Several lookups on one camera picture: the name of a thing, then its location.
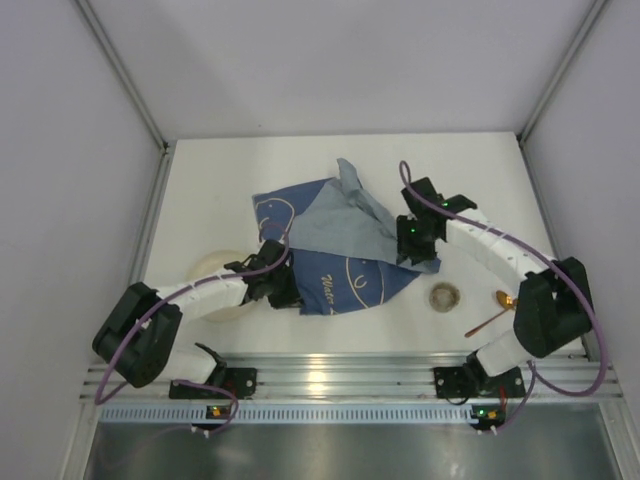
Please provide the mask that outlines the cream ceramic plate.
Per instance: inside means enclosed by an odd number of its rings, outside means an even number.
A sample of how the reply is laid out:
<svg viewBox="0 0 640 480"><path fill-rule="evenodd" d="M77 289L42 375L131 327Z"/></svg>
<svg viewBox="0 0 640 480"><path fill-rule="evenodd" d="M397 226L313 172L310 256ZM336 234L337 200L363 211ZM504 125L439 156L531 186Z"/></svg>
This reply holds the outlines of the cream ceramic plate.
<svg viewBox="0 0 640 480"><path fill-rule="evenodd" d="M236 250L217 250L209 253L198 260L188 271L187 281L195 281L201 277L209 276L221 269L225 264L244 260L248 253ZM202 316L208 322L226 322L239 319L250 313L256 303L247 303L242 306L229 307Z"/></svg>

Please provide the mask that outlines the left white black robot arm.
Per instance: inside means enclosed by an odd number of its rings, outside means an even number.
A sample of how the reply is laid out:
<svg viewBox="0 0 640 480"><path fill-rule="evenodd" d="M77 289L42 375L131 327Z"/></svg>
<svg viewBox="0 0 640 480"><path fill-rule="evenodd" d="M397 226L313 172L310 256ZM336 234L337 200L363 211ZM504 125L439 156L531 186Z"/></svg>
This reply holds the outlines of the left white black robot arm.
<svg viewBox="0 0 640 480"><path fill-rule="evenodd" d="M211 316L241 315L262 299L273 308L301 304L293 252L284 241L266 240L245 260L173 287L130 285L92 340L107 363L100 387L112 372L134 388L160 379L219 387L226 362L201 342L179 344L180 329Z"/></svg>

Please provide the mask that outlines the small speckled ceramic cup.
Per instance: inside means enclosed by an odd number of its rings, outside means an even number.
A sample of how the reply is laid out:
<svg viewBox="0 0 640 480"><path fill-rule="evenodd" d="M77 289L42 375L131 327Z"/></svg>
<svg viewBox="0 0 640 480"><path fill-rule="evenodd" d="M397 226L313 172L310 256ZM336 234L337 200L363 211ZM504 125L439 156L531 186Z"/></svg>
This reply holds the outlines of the small speckled ceramic cup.
<svg viewBox="0 0 640 480"><path fill-rule="evenodd" d="M459 289L448 282L436 283L429 292L429 305L438 313L448 313L460 302Z"/></svg>

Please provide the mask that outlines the blue placemat with gold print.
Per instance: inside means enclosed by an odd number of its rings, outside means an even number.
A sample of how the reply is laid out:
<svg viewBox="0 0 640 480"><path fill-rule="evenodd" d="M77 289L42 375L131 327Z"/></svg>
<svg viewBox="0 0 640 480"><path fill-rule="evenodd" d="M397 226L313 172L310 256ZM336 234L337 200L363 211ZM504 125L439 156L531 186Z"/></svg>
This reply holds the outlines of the blue placemat with gold print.
<svg viewBox="0 0 640 480"><path fill-rule="evenodd" d="M336 177L253 195L255 219L269 239L288 240L302 315L338 315L380 306L421 275L396 266L396 220L362 185L349 161Z"/></svg>

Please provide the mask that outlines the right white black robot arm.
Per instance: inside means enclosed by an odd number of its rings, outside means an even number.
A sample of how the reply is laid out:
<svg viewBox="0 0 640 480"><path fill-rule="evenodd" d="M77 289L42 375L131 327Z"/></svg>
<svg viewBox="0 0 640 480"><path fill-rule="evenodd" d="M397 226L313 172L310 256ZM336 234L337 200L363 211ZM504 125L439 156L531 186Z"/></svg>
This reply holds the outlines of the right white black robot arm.
<svg viewBox="0 0 640 480"><path fill-rule="evenodd" d="M473 391L493 387L513 368L545 358L592 330L595 312L580 261L540 253L494 226L466 196L437 193L427 177L404 185L410 212L396 219L399 260L431 261L442 241L498 277L514 300L512 326L469 354L461 368Z"/></svg>

